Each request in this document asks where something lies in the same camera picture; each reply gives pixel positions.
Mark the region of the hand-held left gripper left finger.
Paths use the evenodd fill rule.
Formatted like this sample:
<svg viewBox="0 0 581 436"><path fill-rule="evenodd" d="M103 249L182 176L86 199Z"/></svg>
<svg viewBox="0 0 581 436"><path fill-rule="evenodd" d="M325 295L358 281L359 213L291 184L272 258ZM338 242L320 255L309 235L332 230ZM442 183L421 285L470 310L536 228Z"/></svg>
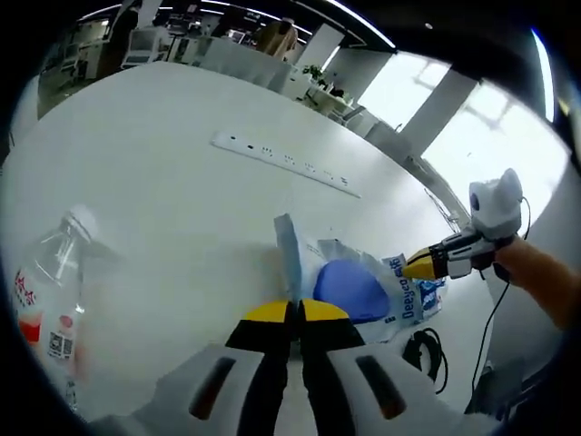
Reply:
<svg viewBox="0 0 581 436"><path fill-rule="evenodd" d="M244 315L223 344L195 353L134 414L147 435L272 435L288 382L290 302Z"/></svg>

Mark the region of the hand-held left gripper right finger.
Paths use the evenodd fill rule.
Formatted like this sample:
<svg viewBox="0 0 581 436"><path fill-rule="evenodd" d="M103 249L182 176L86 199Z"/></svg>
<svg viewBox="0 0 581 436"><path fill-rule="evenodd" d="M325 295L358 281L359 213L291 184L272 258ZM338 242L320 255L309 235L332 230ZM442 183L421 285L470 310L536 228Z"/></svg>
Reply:
<svg viewBox="0 0 581 436"><path fill-rule="evenodd" d="M349 316L303 299L297 311L302 378L320 435L452 435L458 414L428 377L381 344L367 344Z"/></svg>

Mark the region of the person's right hand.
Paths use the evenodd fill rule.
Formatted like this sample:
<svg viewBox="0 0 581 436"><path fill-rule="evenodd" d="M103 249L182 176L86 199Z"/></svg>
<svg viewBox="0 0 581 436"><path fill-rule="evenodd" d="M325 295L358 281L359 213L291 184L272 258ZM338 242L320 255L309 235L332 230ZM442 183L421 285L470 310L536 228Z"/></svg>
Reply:
<svg viewBox="0 0 581 436"><path fill-rule="evenodd" d="M514 235L488 244L484 252L472 258L471 266L480 272L491 268L497 278L509 282L510 272L506 265L519 240L520 238Z"/></svg>

